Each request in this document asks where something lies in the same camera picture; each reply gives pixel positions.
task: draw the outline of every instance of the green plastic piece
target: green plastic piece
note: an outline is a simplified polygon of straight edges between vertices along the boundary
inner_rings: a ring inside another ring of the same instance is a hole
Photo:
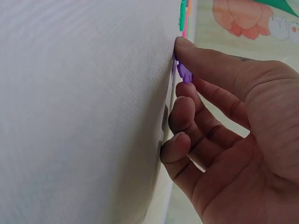
[[[285,0],[254,0],[269,6],[273,6],[275,8],[278,8],[282,11],[285,11],[289,14],[292,14],[294,16],[299,17],[293,10],[292,8],[289,6],[289,4],[285,1]]]
[[[187,6],[187,0],[182,0],[181,14],[179,17],[179,31],[181,31],[181,32],[184,31],[184,26],[185,26],[186,6]]]

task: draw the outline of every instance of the fingernail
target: fingernail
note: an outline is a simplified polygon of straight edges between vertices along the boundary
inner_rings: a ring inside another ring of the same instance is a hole
[[[185,132],[179,132],[177,133],[172,139],[171,139],[171,142],[172,143],[175,143],[176,142],[176,139],[178,138],[178,136],[182,135],[182,134],[185,134]]]
[[[176,101],[179,100],[179,99],[182,99],[182,98],[184,98],[184,96],[179,96],[179,97],[176,98]]]
[[[183,37],[178,37],[176,39],[175,44],[178,47],[184,47],[184,48],[194,48],[194,47],[196,47],[194,43],[192,43],[191,41],[189,41],[188,39],[183,38]]]

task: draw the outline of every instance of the finger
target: finger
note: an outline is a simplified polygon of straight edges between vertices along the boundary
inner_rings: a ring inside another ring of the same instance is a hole
[[[170,178],[191,200],[203,173],[187,157],[190,146],[190,138],[186,134],[177,134],[162,146],[160,158]]]
[[[188,156],[201,167],[207,168],[224,149],[204,136],[194,121],[194,115],[194,101],[189,97],[178,98],[169,116],[169,126],[174,133],[185,132],[190,137]]]
[[[179,83],[176,88],[176,93],[178,96],[190,97],[194,100],[194,121],[208,140],[218,144],[224,149],[227,149],[243,139],[238,134],[227,129],[210,113],[210,111],[200,100],[195,86],[192,83]]]
[[[192,83],[207,101],[219,108],[229,119],[250,129],[244,102],[223,88],[202,79],[194,78]]]
[[[282,62],[247,60],[219,51],[199,49],[182,37],[176,39],[175,54],[181,63],[198,78],[219,86],[245,102],[257,86],[278,79],[295,79],[295,72]]]

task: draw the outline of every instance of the pink flower illustration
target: pink flower illustration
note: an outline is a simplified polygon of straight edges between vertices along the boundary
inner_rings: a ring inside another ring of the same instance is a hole
[[[213,14],[220,26],[236,36],[255,40],[259,35],[270,35],[273,11],[267,5],[251,0],[214,0]]]

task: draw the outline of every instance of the tattoo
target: tattoo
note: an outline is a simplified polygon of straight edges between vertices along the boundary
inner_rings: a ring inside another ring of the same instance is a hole
[[[240,57],[240,56],[236,56],[236,57],[239,58],[243,62],[251,60],[250,58],[246,58],[246,57]]]
[[[251,60],[250,58],[247,58],[247,57],[240,57],[240,56],[235,56],[235,55],[231,55],[231,56],[233,56],[233,57],[236,57],[236,58],[240,59],[242,62],[245,62],[245,61],[249,61],[249,60]]]

